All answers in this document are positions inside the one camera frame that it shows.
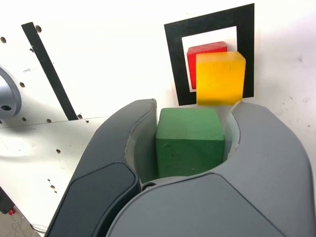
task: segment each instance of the green block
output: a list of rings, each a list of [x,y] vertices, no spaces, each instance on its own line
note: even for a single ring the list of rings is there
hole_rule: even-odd
[[[162,109],[156,134],[159,177],[190,176],[220,165],[224,143],[214,109]]]

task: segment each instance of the gray circular mount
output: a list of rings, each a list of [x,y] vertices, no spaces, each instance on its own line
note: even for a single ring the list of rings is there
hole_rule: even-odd
[[[12,78],[0,67],[0,119],[9,119],[20,112],[21,95]]]

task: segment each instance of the black square marker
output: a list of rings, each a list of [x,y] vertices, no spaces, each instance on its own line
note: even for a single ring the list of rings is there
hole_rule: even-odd
[[[214,12],[164,25],[179,105],[197,103],[190,92],[182,37],[237,27],[237,49],[246,59],[243,98],[254,96],[254,12],[255,4]]]

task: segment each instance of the translucent yellow block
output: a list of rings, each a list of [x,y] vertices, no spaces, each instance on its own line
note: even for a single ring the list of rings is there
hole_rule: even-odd
[[[240,101],[245,66],[239,52],[197,54],[197,104],[233,105]]]

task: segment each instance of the black tape strip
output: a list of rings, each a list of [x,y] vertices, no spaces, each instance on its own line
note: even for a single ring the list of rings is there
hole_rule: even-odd
[[[39,63],[43,68],[67,119],[77,120],[78,118],[74,108],[68,99],[64,87],[56,73],[56,70],[46,52],[42,41],[40,40],[40,36],[38,35],[33,22],[22,25],[22,29],[28,38],[36,57],[38,58]]]
[[[179,105],[197,103],[190,92],[182,37],[237,27],[237,48],[246,59],[243,98],[254,96],[254,3],[164,25]]]

